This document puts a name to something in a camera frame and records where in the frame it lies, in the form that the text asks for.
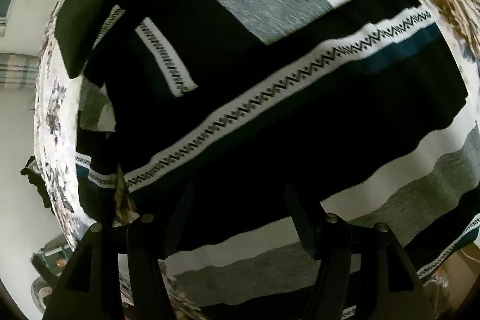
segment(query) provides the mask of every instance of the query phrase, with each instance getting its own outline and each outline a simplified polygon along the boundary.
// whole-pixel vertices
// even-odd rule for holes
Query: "dark garment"
[[[30,158],[27,161],[27,164],[20,171],[20,174],[27,176],[28,182],[37,188],[38,194],[42,198],[43,206],[45,208],[50,208],[50,210],[53,213],[49,193],[47,192],[47,188],[45,187],[45,181],[40,175],[40,171],[38,170],[37,162],[35,161],[34,156],[30,156]]]
[[[117,163],[140,214],[167,219],[193,189],[166,266],[212,320],[301,318],[318,265],[290,229],[286,183],[312,202],[358,190],[364,212],[351,220],[395,225],[415,267],[425,268],[421,278],[465,226],[478,232],[471,118],[461,145],[432,157],[432,170],[398,179],[422,167],[412,156],[430,158],[436,141],[456,135],[469,112],[448,45],[418,0],[325,9],[312,0],[112,0],[108,9],[116,4],[125,12],[85,70],[105,84],[116,132],[94,143],[79,133],[79,145],[89,145],[80,202],[91,216],[112,218]]]

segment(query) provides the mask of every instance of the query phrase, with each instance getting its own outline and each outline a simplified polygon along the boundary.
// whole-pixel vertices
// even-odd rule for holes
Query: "teal stripe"
[[[86,167],[76,164],[77,166],[77,178],[88,178],[90,170]]]
[[[351,61],[343,65],[337,71],[333,72],[332,75],[336,72],[342,72],[342,68],[345,68],[343,72],[348,73],[364,75],[376,74],[389,65],[398,63],[420,52],[422,48],[436,40],[440,35],[441,33],[437,25],[432,24],[400,43],[388,45],[372,56],[362,60]]]

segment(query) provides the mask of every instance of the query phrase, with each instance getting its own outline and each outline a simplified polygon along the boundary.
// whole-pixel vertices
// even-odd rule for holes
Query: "metal rivet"
[[[336,223],[336,222],[338,222],[338,216],[335,213],[327,213],[325,215],[325,220],[328,223]]]
[[[102,227],[102,224],[100,224],[100,223],[95,223],[95,224],[93,224],[93,225],[90,227],[90,230],[91,230],[92,232],[94,232],[94,233],[98,233],[98,232],[100,232],[100,231],[102,230],[102,228],[103,228],[103,227]]]
[[[388,225],[385,223],[376,223],[375,228],[377,228],[377,230],[379,230],[380,232],[388,232],[390,230]]]
[[[143,223],[151,223],[153,221],[153,214],[147,213],[140,217]]]

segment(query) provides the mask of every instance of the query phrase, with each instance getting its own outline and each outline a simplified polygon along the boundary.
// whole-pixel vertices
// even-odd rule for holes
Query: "patterned stripe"
[[[464,231],[462,232],[462,234],[457,238],[455,239],[445,250],[442,251],[442,253],[437,257],[437,259],[435,259],[434,261],[426,264],[425,266],[423,266],[420,270],[417,271],[417,275],[420,279],[428,276],[429,274],[431,274],[438,266],[440,266],[442,264],[442,262],[447,259],[450,254],[453,252],[453,249],[455,248],[455,246],[457,245],[457,243],[465,236],[467,235],[468,233],[470,233],[471,231],[477,229],[478,227],[480,227],[480,214],[477,214],[473,219],[472,221],[470,222],[470,224],[464,229]]]
[[[252,298],[238,305],[202,307],[202,312],[215,320],[301,319],[310,295],[311,287],[306,287],[289,293]]]
[[[215,110],[199,127],[157,153],[147,165],[127,173],[125,180],[129,190],[135,191],[153,183],[193,159],[216,140],[333,72],[340,65],[371,56],[390,44],[400,43],[433,22],[426,8],[410,8],[394,19],[376,25],[367,24],[352,36],[320,43],[301,59]]]
[[[416,175],[421,175],[421,177],[423,177],[432,172],[432,175],[438,176],[439,178],[445,177],[444,180],[446,180],[447,183],[454,182],[455,186],[460,186],[461,188],[465,188],[465,190],[469,190],[468,187],[471,185],[469,185],[469,183],[472,181],[472,179],[460,178],[460,180],[458,180],[457,177],[463,174],[465,170],[464,167],[468,168],[471,166],[470,160],[472,158],[470,152],[465,155],[465,153],[462,153],[460,150],[462,148],[471,147],[473,147],[475,150],[475,145],[477,145],[479,142],[477,140],[478,133],[475,120],[471,116],[471,106],[469,103],[466,103],[448,128],[431,132],[425,136],[425,138],[418,144],[416,150],[414,150],[412,153],[405,155],[400,159],[393,160],[392,162],[383,166],[381,169],[377,170],[372,177],[367,179],[367,181],[365,181],[363,184],[352,188],[355,190],[354,192],[352,192],[352,189],[339,192],[330,197],[328,200],[323,201],[322,206],[326,209],[326,211],[335,212],[342,218],[351,221],[353,219],[360,218],[361,216],[375,213],[375,211],[382,206],[377,205],[376,202],[373,202],[375,198],[369,196],[370,193],[374,191],[375,194],[379,193],[378,197],[380,199],[384,199],[383,203],[386,202],[386,208],[389,209],[389,196],[385,197],[386,193],[382,194],[382,186],[386,186],[388,183],[388,178],[392,177],[392,182],[399,186],[394,189],[394,193],[403,186],[408,187],[409,183],[394,180],[394,178],[396,178],[395,171],[399,167],[399,161],[402,163],[401,167],[418,165],[419,156],[422,158],[425,157],[427,162],[433,161],[435,167],[427,164],[420,170],[416,169],[414,171],[414,176],[407,177],[410,181],[415,181],[418,179],[419,177]],[[467,137],[469,134],[473,137],[472,146],[467,145]],[[438,161],[441,163],[442,159],[448,159],[447,156],[449,154],[452,154],[451,157],[457,160],[453,167],[453,171],[439,172],[438,168],[441,168],[441,165],[437,165],[436,162]],[[426,190],[428,191],[430,189],[428,186],[430,179],[426,177],[425,180],[425,185],[427,186]],[[366,187],[364,186],[365,183],[375,184],[375,186],[371,188]],[[344,199],[344,192],[356,200],[355,202],[357,205],[354,208],[354,213],[351,211],[352,205],[350,202],[346,202]],[[428,204],[430,200],[428,198],[426,198],[426,200],[426,203]],[[423,211],[424,206],[423,204],[417,204],[415,205],[415,208],[415,210],[419,210],[420,213],[420,211]],[[409,225],[409,222],[405,222],[401,218],[404,216],[404,214],[395,212],[394,216],[395,218],[402,220],[398,222],[400,225]],[[430,223],[433,222],[434,219],[435,217],[431,217]],[[411,240],[415,234],[424,228],[424,226],[417,227],[416,229],[414,227],[412,228],[413,231],[410,229],[410,238],[407,241]],[[166,265],[172,275],[178,275],[186,271],[201,270],[208,266],[225,267],[240,260],[254,258],[267,251],[291,245],[296,243],[298,240],[299,238],[293,222],[290,217],[287,217],[254,231],[236,235],[217,245],[203,246],[188,252],[178,252],[167,258]]]
[[[75,153],[75,164],[78,164],[81,167],[90,168],[90,162],[92,162],[90,156],[84,155],[80,152]]]
[[[102,188],[115,188],[115,182],[117,180],[117,174],[99,174],[90,167],[92,158],[88,155],[84,155],[80,152],[75,153],[75,164],[88,170],[88,180],[95,183],[98,187]]]
[[[181,97],[198,87],[177,52],[149,17],[135,31],[157,61],[173,95]]]
[[[90,172],[88,172],[88,180],[95,183],[98,187],[115,188],[117,174],[109,174],[109,175],[99,174],[98,172],[90,168]]]
[[[355,308],[356,308],[356,305],[344,309],[342,313],[342,320],[352,317],[355,314]]]
[[[100,31],[98,32],[98,36],[93,44],[93,48],[95,48],[95,46],[100,43],[102,38],[108,33],[108,31],[113,27],[113,25],[117,23],[117,21],[120,19],[124,12],[125,10],[123,10],[118,4],[112,7],[109,16],[106,18],[105,22],[100,28]]]

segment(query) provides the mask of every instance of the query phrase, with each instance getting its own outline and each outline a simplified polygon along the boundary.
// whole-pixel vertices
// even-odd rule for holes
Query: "clothing pile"
[[[438,18],[419,0],[64,0],[58,48],[88,80],[81,207],[167,218],[193,189],[162,263],[179,318],[302,317],[319,264],[286,184],[386,222],[426,281],[480,225],[476,115]]]

